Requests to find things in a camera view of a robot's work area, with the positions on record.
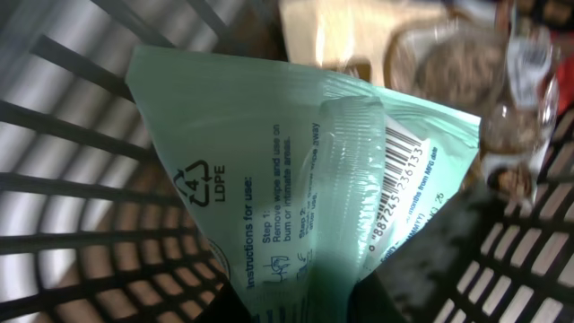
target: dry food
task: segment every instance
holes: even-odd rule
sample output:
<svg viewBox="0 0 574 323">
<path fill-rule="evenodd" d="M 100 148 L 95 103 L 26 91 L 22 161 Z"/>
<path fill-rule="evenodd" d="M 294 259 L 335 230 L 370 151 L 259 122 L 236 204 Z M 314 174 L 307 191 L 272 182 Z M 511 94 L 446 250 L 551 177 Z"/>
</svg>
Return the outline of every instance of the dry food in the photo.
<svg viewBox="0 0 574 323">
<path fill-rule="evenodd" d="M 484 99 L 500 91 L 504 59 L 500 43 L 455 36 L 430 51 L 415 81 L 425 99 L 482 115 Z"/>
</svg>

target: wire basket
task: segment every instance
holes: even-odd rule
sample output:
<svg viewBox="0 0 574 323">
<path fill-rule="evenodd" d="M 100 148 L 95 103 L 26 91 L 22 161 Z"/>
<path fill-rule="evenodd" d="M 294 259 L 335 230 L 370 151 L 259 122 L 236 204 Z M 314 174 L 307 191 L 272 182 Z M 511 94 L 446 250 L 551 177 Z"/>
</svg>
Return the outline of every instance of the wire basket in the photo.
<svg viewBox="0 0 574 323">
<path fill-rule="evenodd" d="M 275 2 L 0 4 L 0 321 L 190 322 L 226 282 L 123 77 L 137 44 L 284 59 Z"/>
</svg>

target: barcode number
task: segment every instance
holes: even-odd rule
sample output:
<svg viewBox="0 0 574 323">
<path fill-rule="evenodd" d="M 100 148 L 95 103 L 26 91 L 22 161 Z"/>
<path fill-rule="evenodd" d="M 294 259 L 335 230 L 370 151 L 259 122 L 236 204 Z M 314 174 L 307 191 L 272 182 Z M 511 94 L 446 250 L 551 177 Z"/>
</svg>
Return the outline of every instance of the barcode number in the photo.
<svg viewBox="0 0 574 323">
<path fill-rule="evenodd" d="M 381 237 L 387 229 L 389 219 L 400 202 L 400 193 L 409 184 L 420 159 L 424 158 L 422 143 L 418 139 L 391 127 L 387 127 L 386 132 L 385 177 L 373 240 Z M 374 251 L 375 246 L 370 245 L 369 250 Z"/>
</svg>

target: recycling symbol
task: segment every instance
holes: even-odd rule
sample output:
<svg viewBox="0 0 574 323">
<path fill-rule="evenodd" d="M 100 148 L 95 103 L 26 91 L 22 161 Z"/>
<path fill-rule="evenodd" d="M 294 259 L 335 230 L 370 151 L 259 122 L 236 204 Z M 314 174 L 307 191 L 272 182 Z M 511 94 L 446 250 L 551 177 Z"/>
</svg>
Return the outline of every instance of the recycling symbol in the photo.
<svg viewBox="0 0 574 323">
<path fill-rule="evenodd" d="M 203 177 L 200 180 L 203 181 L 204 187 L 204 200 L 196 199 L 197 188 L 200 187 L 201 182 L 195 178 L 188 180 L 186 176 L 190 171 L 195 169 L 203 168 Z M 178 169 L 178 173 L 173 177 L 173 185 L 178 189 L 181 195 L 185 196 L 189 200 L 189 204 L 196 204 L 201 207 L 209 205 L 209 184 L 208 182 L 212 178 L 209 177 L 209 165 L 206 161 L 196 161 L 193 164 L 187 166 L 185 170 Z"/>
</svg>

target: trash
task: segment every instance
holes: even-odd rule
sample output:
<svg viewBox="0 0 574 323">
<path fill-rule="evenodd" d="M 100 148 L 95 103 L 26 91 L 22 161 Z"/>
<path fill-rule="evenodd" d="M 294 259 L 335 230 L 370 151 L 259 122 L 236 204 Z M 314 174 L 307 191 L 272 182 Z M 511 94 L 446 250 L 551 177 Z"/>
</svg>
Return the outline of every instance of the trash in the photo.
<svg viewBox="0 0 574 323">
<path fill-rule="evenodd" d="M 454 192 L 478 149 L 479 118 L 307 66 L 140 47 L 127 82 L 161 162 L 254 316 L 345 321 L 368 254 L 378 261 L 387 249 L 382 241 L 370 252 L 384 221 L 381 190 L 408 184 L 411 195 L 395 196 L 410 206 L 434 171 L 433 180 L 455 174 Z M 424 143 L 389 133 L 385 112 Z"/>
</svg>

